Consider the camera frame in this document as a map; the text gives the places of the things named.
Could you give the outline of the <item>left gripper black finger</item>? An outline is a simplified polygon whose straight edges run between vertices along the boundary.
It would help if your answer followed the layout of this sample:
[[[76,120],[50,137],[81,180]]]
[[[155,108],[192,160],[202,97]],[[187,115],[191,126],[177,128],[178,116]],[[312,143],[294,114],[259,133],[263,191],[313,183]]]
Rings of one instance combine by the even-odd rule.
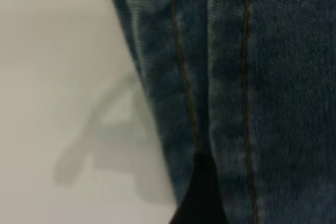
[[[190,185],[170,223],[227,223],[216,165],[210,155],[195,154]]]

